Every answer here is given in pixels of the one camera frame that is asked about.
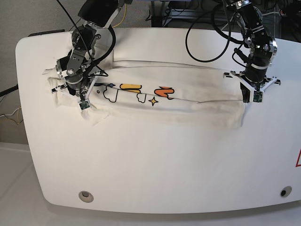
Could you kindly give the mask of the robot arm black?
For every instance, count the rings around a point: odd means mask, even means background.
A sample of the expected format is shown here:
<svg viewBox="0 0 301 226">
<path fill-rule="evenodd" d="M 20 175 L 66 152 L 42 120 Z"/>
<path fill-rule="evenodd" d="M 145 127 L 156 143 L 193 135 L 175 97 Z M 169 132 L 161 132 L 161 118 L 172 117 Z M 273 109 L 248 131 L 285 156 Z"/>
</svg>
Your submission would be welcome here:
<svg viewBox="0 0 301 226">
<path fill-rule="evenodd" d="M 56 62 L 57 74 L 64 84 L 53 88 L 52 92 L 68 89 L 82 110 L 90 107 L 89 95 L 98 78 L 108 75 L 99 63 L 115 47 L 116 34 L 111 23 L 125 3 L 124 0 L 87 0 L 78 12 L 85 23 L 76 26 L 71 34 L 72 49 Z M 95 59 L 94 45 L 101 38 L 97 29 L 108 29 L 112 43 L 101 57 Z"/>
<path fill-rule="evenodd" d="M 215 13 L 220 8 L 226 12 L 230 8 L 234 12 L 234 19 L 241 28 L 242 40 L 232 38 L 231 31 L 225 34 L 215 23 Z M 233 55 L 238 56 L 242 62 L 240 66 L 244 71 L 224 73 L 226 78 L 239 81 L 244 103 L 261 103 L 265 90 L 272 84 L 281 84 L 276 77 L 268 78 L 266 72 L 277 53 L 276 40 L 270 36 L 262 24 L 262 15 L 249 0 L 224 0 L 216 5 L 210 12 L 210 21 L 213 29 L 227 40 L 226 46 L 231 42 L 238 44 Z"/>
</svg>

